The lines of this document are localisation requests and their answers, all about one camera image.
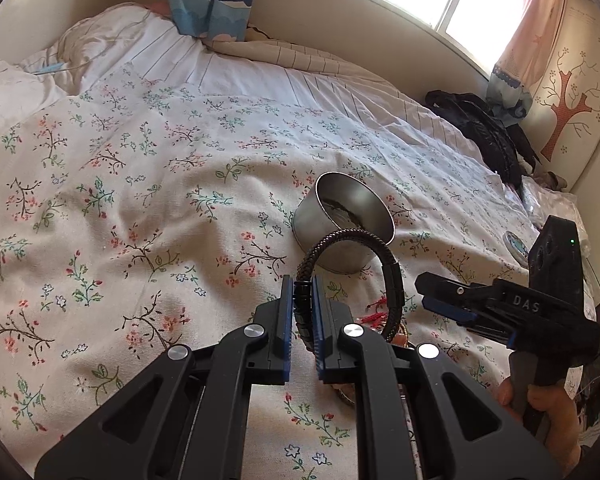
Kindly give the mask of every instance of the white bedsheet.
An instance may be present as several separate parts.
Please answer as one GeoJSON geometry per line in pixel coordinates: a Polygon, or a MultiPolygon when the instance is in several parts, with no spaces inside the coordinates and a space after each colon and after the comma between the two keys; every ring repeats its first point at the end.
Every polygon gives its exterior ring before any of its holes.
{"type": "MultiPolygon", "coordinates": [[[[486,387],[508,374],[504,348],[425,312],[413,288],[425,270],[526,282],[502,234],[531,246],[538,232],[475,145],[327,53],[237,48],[278,59],[210,52],[122,6],[22,64],[84,64],[39,78],[0,132],[0,437],[30,472],[170,343],[214,344],[279,293],[302,259],[290,217],[325,171],[363,180],[394,215],[410,340],[486,387]]],[[[382,298],[376,263],[321,272],[354,316],[382,298]]],[[[242,477],[355,478],[354,413],[299,340],[291,377],[254,388],[242,477]]]]}

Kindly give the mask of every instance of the black bag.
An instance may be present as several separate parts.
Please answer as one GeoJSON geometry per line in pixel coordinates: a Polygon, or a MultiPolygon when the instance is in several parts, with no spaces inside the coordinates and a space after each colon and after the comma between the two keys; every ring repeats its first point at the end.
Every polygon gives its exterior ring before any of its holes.
{"type": "Polygon", "coordinates": [[[474,94],[448,94],[441,90],[429,92],[425,102],[433,113],[476,143],[484,163],[499,174],[505,184],[515,187],[522,184],[516,147],[487,103],[474,94]]]}

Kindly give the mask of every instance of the green leaf print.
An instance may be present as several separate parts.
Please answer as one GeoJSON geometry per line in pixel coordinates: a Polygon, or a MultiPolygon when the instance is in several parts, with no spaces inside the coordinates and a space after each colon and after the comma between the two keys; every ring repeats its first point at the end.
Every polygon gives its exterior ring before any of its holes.
{"type": "MultiPolygon", "coordinates": [[[[114,391],[113,388],[119,390],[124,386],[122,380],[119,377],[120,366],[116,366],[116,371],[111,374],[107,367],[100,363],[95,370],[91,371],[91,374],[97,379],[95,384],[88,386],[90,390],[93,390],[93,397],[96,406],[101,406],[104,400],[103,397],[108,396],[114,391]]],[[[85,389],[86,380],[78,377],[77,384],[79,391],[86,391],[85,389]]]]}
{"type": "Polygon", "coordinates": [[[229,119],[229,117],[227,117],[225,115],[223,117],[220,117],[218,119],[218,121],[220,123],[220,126],[225,128],[226,130],[229,130],[231,133],[235,133],[236,126],[244,126],[245,125],[244,120],[241,119],[240,117],[229,119]]]}
{"type": "Polygon", "coordinates": [[[149,107],[149,110],[157,110],[160,115],[163,115],[163,112],[171,108],[167,100],[173,94],[173,88],[160,88],[157,92],[148,90],[142,96],[142,100],[149,107]]]}
{"type": "Polygon", "coordinates": [[[320,416],[319,420],[314,419],[311,414],[311,405],[307,403],[298,404],[294,407],[291,404],[292,397],[289,393],[285,395],[285,409],[287,414],[293,415],[291,422],[296,425],[302,424],[320,431],[322,434],[319,437],[320,444],[323,446],[341,447],[341,439],[350,437],[350,430],[344,430],[335,426],[331,426],[331,421],[334,419],[333,413],[325,413],[320,416]]]}
{"type": "Polygon", "coordinates": [[[192,199],[190,204],[196,207],[196,212],[200,213],[200,216],[206,215],[209,222],[218,220],[215,214],[218,205],[232,205],[234,199],[232,196],[224,196],[217,191],[212,191],[211,196],[203,195],[200,186],[196,186],[193,191],[188,192],[187,198],[192,199]]]}
{"type": "MultiPolygon", "coordinates": [[[[36,431],[46,431],[46,428],[42,424],[34,420],[34,410],[36,408],[40,407],[46,411],[46,397],[42,393],[43,385],[41,385],[35,393],[32,393],[29,391],[27,381],[18,374],[17,387],[19,393],[10,395],[15,403],[15,406],[11,408],[11,411],[15,413],[15,418],[11,422],[16,427],[16,430],[20,429],[24,420],[28,420],[36,431]]],[[[7,390],[4,386],[2,387],[0,394],[5,398],[8,397],[7,390]]]]}
{"type": "Polygon", "coordinates": [[[72,294],[74,300],[77,303],[84,303],[85,306],[89,306],[91,301],[102,300],[103,296],[97,291],[97,288],[102,285],[102,280],[91,280],[91,283],[89,283],[85,279],[84,275],[89,269],[85,264],[78,265],[79,256],[80,251],[75,251],[75,256],[72,256],[69,260],[70,267],[67,268],[66,273],[69,277],[80,283],[72,294]]]}
{"type": "Polygon", "coordinates": [[[82,214],[87,216],[90,208],[94,208],[98,210],[98,218],[106,218],[107,214],[102,210],[102,207],[105,204],[112,205],[113,204],[113,192],[106,191],[104,189],[104,184],[102,183],[102,179],[97,176],[94,182],[95,191],[92,187],[85,187],[84,184],[80,184],[80,186],[76,187],[80,192],[86,192],[88,196],[84,199],[86,206],[82,209],[82,214]]]}
{"type": "Polygon", "coordinates": [[[355,165],[351,159],[347,159],[347,163],[342,165],[342,169],[347,170],[349,176],[358,179],[360,182],[366,183],[366,178],[374,177],[370,167],[362,163],[355,165]]]}
{"type": "Polygon", "coordinates": [[[60,208],[66,206],[66,201],[59,199],[58,195],[46,201],[45,208],[42,211],[40,221],[33,224],[33,230],[39,232],[41,227],[48,228],[51,225],[51,220],[55,218],[56,214],[63,216],[60,208]]]}
{"type": "Polygon", "coordinates": [[[140,151],[142,154],[144,156],[157,155],[157,152],[154,150],[154,147],[157,146],[157,144],[150,139],[152,131],[151,128],[149,128],[149,123],[147,121],[140,126],[140,133],[142,133],[142,138],[144,139],[140,143],[140,151]]]}
{"type": "Polygon", "coordinates": [[[282,200],[276,200],[272,192],[269,192],[269,201],[271,202],[271,205],[273,207],[275,207],[278,211],[282,213],[283,217],[285,218],[283,224],[291,228],[294,212],[291,211],[291,209],[286,209],[285,204],[282,202],[282,200]]]}
{"type": "Polygon", "coordinates": [[[0,282],[4,281],[4,273],[2,272],[3,266],[8,263],[8,254],[13,254],[18,261],[23,259],[25,254],[25,247],[31,245],[26,238],[16,240],[16,235],[13,234],[8,238],[0,239],[0,282]]]}
{"type": "Polygon", "coordinates": [[[406,240],[402,240],[400,242],[400,246],[401,247],[407,246],[409,248],[409,250],[411,251],[411,256],[413,256],[414,258],[417,258],[418,254],[420,254],[420,252],[423,252],[423,253],[429,252],[429,247],[425,245],[425,242],[427,240],[429,240],[430,238],[431,238],[431,233],[427,233],[427,232],[414,233],[413,235],[409,236],[409,238],[407,238],[406,240]]]}
{"type": "Polygon", "coordinates": [[[346,291],[342,288],[341,283],[329,282],[327,290],[330,290],[332,294],[329,296],[330,300],[340,301],[342,298],[348,298],[346,291]]]}
{"type": "Polygon", "coordinates": [[[17,130],[20,128],[20,123],[16,124],[9,128],[9,133],[0,137],[0,140],[4,144],[4,149],[9,150],[11,155],[15,155],[16,153],[16,145],[22,142],[20,138],[20,134],[17,133],[17,130]]]}
{"type": "Polygon", "coordinates": [[[225,166],[226,171],[216,171],[216,177],[221,178],[222,181],[226,184],[226,180],[231,175],[231,178],[238,182],[238,176],[242,174],[242,170],[247,168],[247,165],[244,164],[249,160],[248,156],[234,156],[232,157],[231,163],[228,163],[225,166]]]}

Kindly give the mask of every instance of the metal bowl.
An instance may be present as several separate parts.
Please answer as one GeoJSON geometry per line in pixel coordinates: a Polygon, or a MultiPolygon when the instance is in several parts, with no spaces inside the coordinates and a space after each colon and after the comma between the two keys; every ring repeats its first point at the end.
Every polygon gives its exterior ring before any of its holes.
{"type": "MultiPolygon", "coordinates": [[[[384,243],[394,239],[394,219],[382,200],[359,180],[331,171],[315,181],[296,209],[292,221],[296,241],[307,253],[329,233],[364,229],[384,243]]],[[[369,248],[350,241],[327,248],[318,265],[339,274],[355,274],[375,257],[369,248]]]]}

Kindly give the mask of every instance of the floral bedsheet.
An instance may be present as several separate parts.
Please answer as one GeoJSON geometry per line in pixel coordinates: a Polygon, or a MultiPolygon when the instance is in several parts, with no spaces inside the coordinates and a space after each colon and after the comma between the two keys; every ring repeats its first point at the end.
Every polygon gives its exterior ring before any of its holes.
{"type": "MultiPolygon", "coordinates": [[[[413,282],[428,270],[525,283],[502,234],[530,246],[537,232],[478,160],[396,128],[170,88],[128,64],[1,134],[0,437],[16,459],[32,472],[160,352],[214,344],[275,298],[303,256],[292,215],[325,171],[365,182],[391,211],[410,340],[487,388],[504,378],[507,351],[425,312],[413,282]]],[[[320,272],[354,316],[382,304],[376,262],[320,272]]],[[[355,478],[354,412],[296,338],[291,377],[254,388],[242,477],[355,478]]]]}

